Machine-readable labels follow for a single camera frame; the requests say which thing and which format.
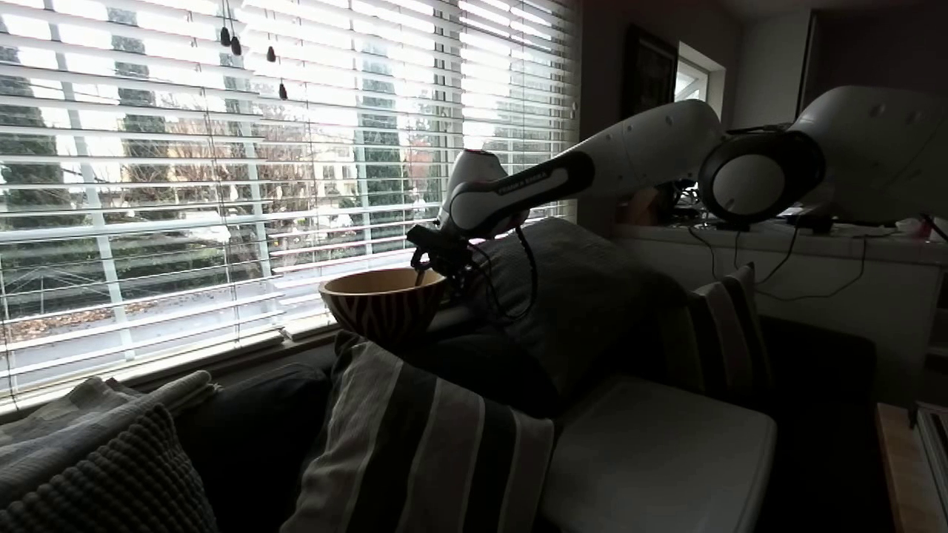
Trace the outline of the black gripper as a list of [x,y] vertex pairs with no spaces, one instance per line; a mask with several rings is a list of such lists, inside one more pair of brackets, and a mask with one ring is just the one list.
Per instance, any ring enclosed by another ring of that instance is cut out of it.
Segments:
[[407,239],[416,245],[416,272],[435,270],[449,279],[462,279],[481,270],[481,263],[474,260],[474,245],[465,238],[429,226],[416,226]]

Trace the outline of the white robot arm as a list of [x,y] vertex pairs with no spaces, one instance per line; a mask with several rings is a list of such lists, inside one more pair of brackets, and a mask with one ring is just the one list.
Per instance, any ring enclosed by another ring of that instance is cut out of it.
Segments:
[[518,227],[536,204],[583,190],[629,195],[697,181],[727,221],[757,226],[792,204],[887,226],[948,214],[948,100],[914,88],[835,87],[776,127],[727,131],[705,100],[634,112],[508,174],[490,152],[462,152],[432,226],[416,226],[412,270],[465,276],[474,239]]

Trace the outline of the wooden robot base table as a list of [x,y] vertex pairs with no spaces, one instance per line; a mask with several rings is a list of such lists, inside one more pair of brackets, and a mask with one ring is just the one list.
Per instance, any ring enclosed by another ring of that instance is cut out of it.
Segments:
[[911,411],[880,403],[878,436],[896,533],[948,533],[948,519]]

